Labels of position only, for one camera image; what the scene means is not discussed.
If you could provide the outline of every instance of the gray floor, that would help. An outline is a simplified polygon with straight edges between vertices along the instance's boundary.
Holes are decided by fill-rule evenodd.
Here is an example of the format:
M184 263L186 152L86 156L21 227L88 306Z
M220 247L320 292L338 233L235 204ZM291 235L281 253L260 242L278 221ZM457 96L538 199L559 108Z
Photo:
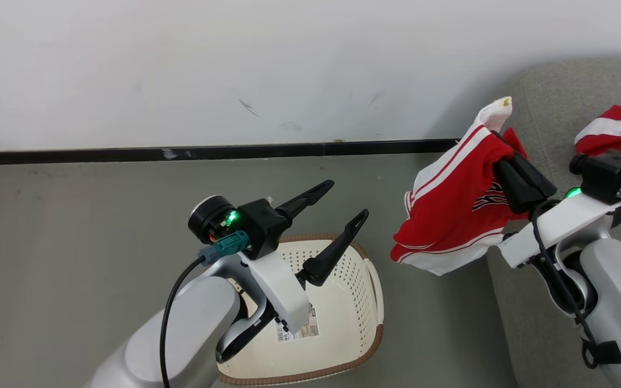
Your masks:
M0 388L82 386L162 309L200 248L185 223L203 197L281 204L325 179L335 188L289 233L340 232L370 210L357 241L385 332L364 366L299 387L516 386L485 261L439 278L389 260L402 196L437 156L0 167Z

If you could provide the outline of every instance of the white plastic basket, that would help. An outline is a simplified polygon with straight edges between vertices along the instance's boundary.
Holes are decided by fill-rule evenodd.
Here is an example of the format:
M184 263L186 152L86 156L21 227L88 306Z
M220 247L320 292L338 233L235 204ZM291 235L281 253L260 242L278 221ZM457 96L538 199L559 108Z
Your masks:
M293 271L337 238L334 234L283 238L278 252ZM348 371L365 363L382 339L384 302L375 267L356 243L347 249L322 287L306 286L313 305L301 336L271 322L237 356L219 364L220 380L230 385L298 383ZM249 311L250 298L244 295Z

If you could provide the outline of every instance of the green led indicator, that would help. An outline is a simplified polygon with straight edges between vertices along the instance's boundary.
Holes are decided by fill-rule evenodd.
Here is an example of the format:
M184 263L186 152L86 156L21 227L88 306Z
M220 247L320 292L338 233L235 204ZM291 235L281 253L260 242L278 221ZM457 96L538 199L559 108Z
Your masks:
M580 187L574 187L574 189L571 189L569 191L567 191L567 195L564 196L565 198L569 198L569 197L573 197L576 196L577 194L579 194L581 192L581 188Z
M233 223L234 220L237 219L238 217L239 217L239 213L237 213L236 211L232 211L231 213L229 213L229 216L227 216L226 218L226 225L231 226L231 223Z

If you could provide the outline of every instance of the black cable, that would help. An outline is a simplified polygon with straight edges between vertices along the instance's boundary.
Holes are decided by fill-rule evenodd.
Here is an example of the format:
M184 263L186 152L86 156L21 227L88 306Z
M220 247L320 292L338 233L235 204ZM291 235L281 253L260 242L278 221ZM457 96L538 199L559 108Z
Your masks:
M169 322L169 312L172 309L172 304L174 303L174 298L177 296L177 292L179 292L179 288L183 283L183 280L188 276L188 274L193 271L193 268L198 267L202 262L204 262L204 257L199 257L195 262L192 262L185 270L183 270L181 276L177 279L177 282L174 283L174 287L172 287L172 292L169 293L169 298L167 299L167 305L164 308L164 314L162 315L162 330L160 331L160 371L162 371L162 384L164 388L171 388L169 385L169 376L167 375L167 362L164 355L164 346L167 337L167 322Z
M562 295L567 300L567 303L569 303L569 307L571 307L572 311L574 312L576 320L579 321L579 324L581 324L581 326L584 328L584 333L586 334L586 337L588 337L589 342L591 343L591 346L595 348L596 339L594 338L594 334L591 333L591 329L589 329L589 324L586 322L584 314L581 313L579 306L576 304L576 300L574 300L574 298L571 296L571 293L569 293L569 289L567 289L567 285L565 285L564 281L562 281L559 271L555 267L555 264L553 263L552 258L550 258L550 253L548 253L548 250L545 249L543 240L540 238L540 231L538 230L538 218L540 217L543 209L547 208L548 206L559 204L559 203L560 203L559 199L548 199L547 201L538 205L538 207L536 207L533 210L532 216L530 216L530 222L533 225L533 236L535 237L535 240L538 242L538 248L540 249L540 254L543 256L543 258L545 258L545 261L547 261L547 263L549 264L548 267L550 267L550 273L552 273L552 275L554 276L555 282L557 282L557 284L560 285L560 291L562 292ZM586 366L588 366L588 368L591 368L591 369L596 368L595 362L589 363L588 359L586 359L585 349L586 349L586 344L584 343L584 363L586 363Z

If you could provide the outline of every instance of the sofa cushion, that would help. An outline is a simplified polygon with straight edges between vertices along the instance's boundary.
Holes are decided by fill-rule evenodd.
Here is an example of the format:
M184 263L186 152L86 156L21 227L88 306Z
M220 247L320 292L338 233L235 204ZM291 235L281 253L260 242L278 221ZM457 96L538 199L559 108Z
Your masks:
M524 71L493 98L505 95L512 96L514 106L508 126L562 196L581 183L568 170L574 137L608 108L621 105L621 58L574 59ZM621 226L611 234L621 240ZM488 266L521 388L611 386L599 371L585 368L574 322L555 308L533 268L510 268L497 249L488 251Z

